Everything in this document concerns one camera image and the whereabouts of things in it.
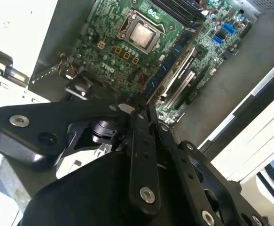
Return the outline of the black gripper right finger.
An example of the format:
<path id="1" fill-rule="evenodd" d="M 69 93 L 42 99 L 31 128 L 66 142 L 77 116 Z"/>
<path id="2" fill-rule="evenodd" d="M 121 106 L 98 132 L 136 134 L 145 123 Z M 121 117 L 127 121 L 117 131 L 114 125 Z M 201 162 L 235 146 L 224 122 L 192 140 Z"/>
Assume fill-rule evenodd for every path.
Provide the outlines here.
<path id="1" fill-rule="evenodd" d="M 263 217 L 189 141 L 177 144 L 148 105 L 156 139 L 161 192 L 160 226 L 264 226 Z"/>

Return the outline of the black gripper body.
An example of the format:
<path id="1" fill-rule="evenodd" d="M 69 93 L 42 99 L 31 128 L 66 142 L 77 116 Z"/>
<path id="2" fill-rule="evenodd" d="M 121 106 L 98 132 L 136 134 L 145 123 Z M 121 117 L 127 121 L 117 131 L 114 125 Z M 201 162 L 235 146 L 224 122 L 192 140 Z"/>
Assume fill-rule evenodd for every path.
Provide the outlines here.
<path id="1" fill-rule="evenodd" d="M 23 226 L 193 226 L 178 178 L 158 168 L 161 210 L 153 217 L 128 200 L 129 160 L 104 155 L 41 189 L 29 202 Z"/>

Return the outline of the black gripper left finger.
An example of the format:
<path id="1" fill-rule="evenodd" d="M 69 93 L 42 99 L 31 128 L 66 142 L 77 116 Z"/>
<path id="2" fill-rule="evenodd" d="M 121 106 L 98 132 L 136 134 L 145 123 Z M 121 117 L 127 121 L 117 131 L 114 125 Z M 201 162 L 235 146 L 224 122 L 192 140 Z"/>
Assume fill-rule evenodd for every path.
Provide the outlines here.
<path id="1" fill-rule="evenodd" d="M 0 108 L 0 154 L 45 170 L 64 157 L 110 145 L 129 156 L 128 199 L 144 214 L 161 208 L 155 111 L 142 95 L 125 103 L 112 99 L 61 101 Z"/>

